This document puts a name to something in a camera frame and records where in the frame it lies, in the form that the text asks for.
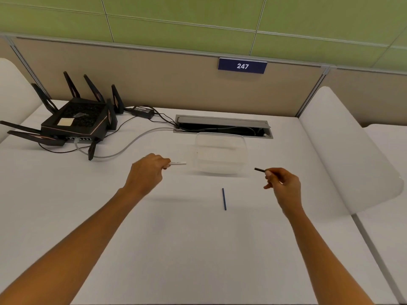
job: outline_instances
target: person's right hand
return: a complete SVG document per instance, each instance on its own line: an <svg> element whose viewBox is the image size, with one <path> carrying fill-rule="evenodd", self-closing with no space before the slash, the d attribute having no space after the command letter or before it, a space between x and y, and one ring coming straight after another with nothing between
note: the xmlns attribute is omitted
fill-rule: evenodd
<svg viewBox="0 0 407 305"><path fill-rule="evenodd" d="M141 199L161 182L161 172L169 167L170 162L169 158L148 154L131 165L126 184L121 191L133 198Z"/></svg>
<svg viewBox="0 0 407 305"><path fill-rule="evenodd" d="M286 216L303 212L301 183L298 176L284 168L269 168L265 171L268 181L264 189L273 188L278 204Z"/></svg>

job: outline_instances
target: text 247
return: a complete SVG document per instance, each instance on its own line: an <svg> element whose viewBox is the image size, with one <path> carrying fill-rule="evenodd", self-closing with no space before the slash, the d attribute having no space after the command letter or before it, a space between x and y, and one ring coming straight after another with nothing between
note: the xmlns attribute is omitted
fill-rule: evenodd
<svg viewBox="0 0 407 305"><path fill-rule="evenodd" d="M237 64L237 68L241 68L241 69L247 69L249 67L249 64Z"/></svg>

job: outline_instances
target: sticky note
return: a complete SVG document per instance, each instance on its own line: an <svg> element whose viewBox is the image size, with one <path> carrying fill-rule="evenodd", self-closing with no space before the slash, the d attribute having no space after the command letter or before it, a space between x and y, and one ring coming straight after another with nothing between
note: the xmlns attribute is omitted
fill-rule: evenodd
<svg viewBox="0 0 407 305"><path fill-rule="evenodd" d="M62 126L71 126L72 122L74 122L74 118L68 118L68 117L62 117L59 122L58 125L62 125Z"/></svg>

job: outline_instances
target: blue stick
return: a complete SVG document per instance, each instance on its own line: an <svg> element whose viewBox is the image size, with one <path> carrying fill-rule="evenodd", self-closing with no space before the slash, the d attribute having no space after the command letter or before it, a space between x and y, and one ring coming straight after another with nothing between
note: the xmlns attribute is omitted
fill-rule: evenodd
<svg viewBox="0 0 407 305"><path fill-rule="evenodd" d="M223 206L225 207L225 211L226 211L225 189L223 189L223 188L222 188L222 194L223 194Z"/></svg>

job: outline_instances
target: green wall panel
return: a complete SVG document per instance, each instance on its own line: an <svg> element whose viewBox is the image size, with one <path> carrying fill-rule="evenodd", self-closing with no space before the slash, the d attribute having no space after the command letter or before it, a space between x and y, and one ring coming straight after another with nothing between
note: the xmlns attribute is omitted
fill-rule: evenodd
<svg viewBox="0 0 407 305"><path fill-rule="evenodd" d="M380 58L380 60L377 61L374 67L398 71L407 71L407 49L390 48Z"/></svg>
<svg viewBox="0 0 407 305"><path fill-rule="evenodd" d="M404 30L403 33L400 34L400 36L394 41L393 43L394 46L403 46L407 47L407 28Z"/></svg>
<svg viewBox="0 0 407 305"><path fill-rule="evenodd" d="M370 67L385 50L382 47L257 34L252 56Z"/></svg>
<svg viewBox="0 0 407 305"><path fill-rule="evenodd" d="M267 0L259 30L391 44L407 25L407 0Z"/></svg>
<svg viewBox="0 0 407 305"><path fill-rule="evenodd" d="M124 15L255 30L264 0L103 0Z"/></svg>
<svg viewBox="0 0 407 305"><path fill-rule="evenodd" d="M254 32L109 17L115 42L249 54Z"/></svg>
<svg viewBox="0 0 407 305"><path fill-rule="evenodd" d="M104 14L101 0L0 0L0 2Z"/></svg>
<svg viewBox="0 0 407 305"><path fill-rule="evenodd" d="M0 32L111 42L104 15L0 4Z"/></svg>

